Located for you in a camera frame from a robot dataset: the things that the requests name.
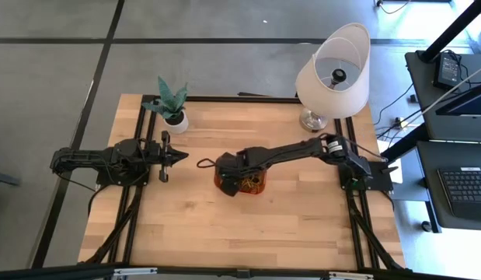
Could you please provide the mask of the dark laptop screen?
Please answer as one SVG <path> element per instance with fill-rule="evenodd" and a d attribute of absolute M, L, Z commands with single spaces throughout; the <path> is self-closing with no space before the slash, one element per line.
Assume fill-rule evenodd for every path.
<path fill-rule="evenodd" d="M 481 85 L 435 111 L 437 115 L 481 117 Z"/>

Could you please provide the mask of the potted green plant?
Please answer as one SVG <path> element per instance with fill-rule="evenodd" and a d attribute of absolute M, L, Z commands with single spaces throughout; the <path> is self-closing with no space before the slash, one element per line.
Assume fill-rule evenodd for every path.
<path fill-rule="evenodd" d="M 144 102 L 141 105 L 146 110 L 159 114 L 170 133 L 184 133 L 189 125 L 184 106 L 188 95 L 187 84 L 174 93 L 159 75 L 158 87 L 159 99 Z"/>

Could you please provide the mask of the black power adapter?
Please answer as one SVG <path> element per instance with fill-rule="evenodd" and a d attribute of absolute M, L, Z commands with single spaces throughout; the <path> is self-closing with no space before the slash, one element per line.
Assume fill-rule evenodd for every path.
<path fill-rule="evenodd" d="M 435 59 L 433 85 L 439 89 L 451 89 L 461 81 L 461 65 L 457 54 L 440 53 Z"/>

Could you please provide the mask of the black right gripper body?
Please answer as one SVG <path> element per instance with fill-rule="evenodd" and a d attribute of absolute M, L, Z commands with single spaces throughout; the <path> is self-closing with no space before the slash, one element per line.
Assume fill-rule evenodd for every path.
<path fill-rule="evenodd" d="M 215 169 L 216 168 L 224 175 L 238 178 L 247 177 L 248 175 L 263 171 L 261 166 L 249 166 L 243 154 L 234 156 L 229 152 L 217 158 L 215 162 Z"/>

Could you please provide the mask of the black laptop keyboard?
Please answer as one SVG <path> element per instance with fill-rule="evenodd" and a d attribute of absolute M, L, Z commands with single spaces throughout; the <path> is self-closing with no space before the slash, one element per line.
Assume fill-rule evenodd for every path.
<path fill-rule="evenodd" d="M 481 166 L 437 170 L 451 213 L 481 221 Z"/>

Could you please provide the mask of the silver aluminium bracket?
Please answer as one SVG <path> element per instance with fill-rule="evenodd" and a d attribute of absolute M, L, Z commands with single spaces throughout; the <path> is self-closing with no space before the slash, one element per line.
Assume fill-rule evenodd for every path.
<path fill-rule="evenodd" d="M 113 271 L 113 276 L 127 277 L 132 275 L 154 275 L 157 273 L 157 268 L 117 268 Z"/>
<path fill-rule="evenodd" d="M 329 280 L 374 280 L 373 275 L 355 272 L 330 271 Z"/>

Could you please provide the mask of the black stand pole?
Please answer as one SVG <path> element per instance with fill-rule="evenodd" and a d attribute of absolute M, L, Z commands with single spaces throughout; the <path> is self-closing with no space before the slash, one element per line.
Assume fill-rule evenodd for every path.
<path fill-rule="evenodd" d="M 426 49 L 420 54 L 420 60 L 428 63 L 458 36 L 479 14 L 481 14 L 481 0 L 474 0 L 464 12 Z"/>

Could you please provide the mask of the white table lamp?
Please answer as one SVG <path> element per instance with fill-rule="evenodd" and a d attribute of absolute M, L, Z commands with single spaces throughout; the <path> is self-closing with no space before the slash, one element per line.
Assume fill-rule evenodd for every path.
<path fill-rule="evenodd" d="M 300 125 L 320 131 L 331 119 L 352 117 L 367 104 L 371 37 L 360 23 L 340 27 L 312 54 L 295 80 L 303 105 Z"/>

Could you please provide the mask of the black aluminium table frame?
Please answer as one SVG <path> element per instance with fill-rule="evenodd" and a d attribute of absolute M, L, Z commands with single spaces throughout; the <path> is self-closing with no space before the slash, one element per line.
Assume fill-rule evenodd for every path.
<path fill-rule="evenodd" d="M 91 263 L 113 228 L 121 189 L 108 187 L 92 205 L 80 252 L 71 266 L 0 271 L 0 280 L 90 280 L 117 268 L 157 268 L 159 274 L 233 278 L 328 279 L 330 271 L 374 280 L 469 280 L 409 269 L 359 268 L 350 246 L 347 198 L 337 170 L 316 159 L 284 163 L 268 173 L 259 195 L 230 198 L 213 184 L 213 172 L 196 164 L 247 145 L 285 145 L 308 137 L 298 123 L 295 98 L 191 96 L 185 105 L 190 129 L 172 139 L 189 155 L 169 169 L 163 183 L 152 171 L 143 188 L 129 258 Z"/>

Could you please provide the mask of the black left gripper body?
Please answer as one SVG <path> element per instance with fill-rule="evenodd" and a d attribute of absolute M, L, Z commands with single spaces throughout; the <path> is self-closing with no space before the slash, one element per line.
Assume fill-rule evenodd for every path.
<path fill-rule="evenodd" d="M 168 152 L 170 135 L 167 131 L 161 134 L 162 143 L 152 140 L 148 143 L 148 163 L 151 165 L 160 165 L 159 180 L 161 182 L 168 182 L 169 175 L 167 174 L 167 167 L 171 165 L 171 155 Z"/>

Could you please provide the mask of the orange plastic bin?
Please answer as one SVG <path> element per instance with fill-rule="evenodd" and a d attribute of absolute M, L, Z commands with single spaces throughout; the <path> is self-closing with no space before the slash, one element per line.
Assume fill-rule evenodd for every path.
<path fill-rule="evenodd" d="M 234 197 L 238 193 L 260 194 L 265 189 L 266 181 L 266 170 L 242 178 L 224 175 L 218 168 L 214 173 L 214 185 L 230 197 Z"/>

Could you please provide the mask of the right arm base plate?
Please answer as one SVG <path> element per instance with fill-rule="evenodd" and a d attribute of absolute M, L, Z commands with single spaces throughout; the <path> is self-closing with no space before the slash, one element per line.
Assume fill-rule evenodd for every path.
<path fill-rule="evenodd" d="M 340 164 L 338 166 L 340 186 L 352 191 L 392 191 L 390 173 L 397 166 L 388 167 L 383 162 L 369 162 L 364 168 L 356 165 Z"/>

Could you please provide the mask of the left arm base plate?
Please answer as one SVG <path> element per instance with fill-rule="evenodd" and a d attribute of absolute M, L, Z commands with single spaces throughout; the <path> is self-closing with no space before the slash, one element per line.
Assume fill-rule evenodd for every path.
<path fill-rule="evenodd" d="M 150 171 L 143 159 L 118 158 L 114 163 L 101 159 L 101 167 L 97 167 L 96 181 L 102 185 L 121 187 L 142 185 L 148 179 Z"/>

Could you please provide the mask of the black side desk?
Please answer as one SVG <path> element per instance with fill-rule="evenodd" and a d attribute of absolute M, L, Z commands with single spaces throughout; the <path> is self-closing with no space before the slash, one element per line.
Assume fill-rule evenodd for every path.
<path fill-rule="evenodd" d="M 434 64 L 423 63 L 416 52 L 406 53 L 405 59 L 421 107 L 429 106 L 447 92 L 432 84 Z M 434 108 L 423 115 L 424 123 L 421 126 L 403 138 L 414 139 L 414 145 L 408 144 L 408 148 L 404 148 L 406 152 L 416 147 L 419 154 L 428 196 L 436 216 L 436 222 L 431 222 L 432 226 L 481 230 L 481 219 L 459 218 L 452 214 L 437 175 L 437 169 L 440 168 L 481 166 L 481 118 L 437 116 L 430 113 Z"/>

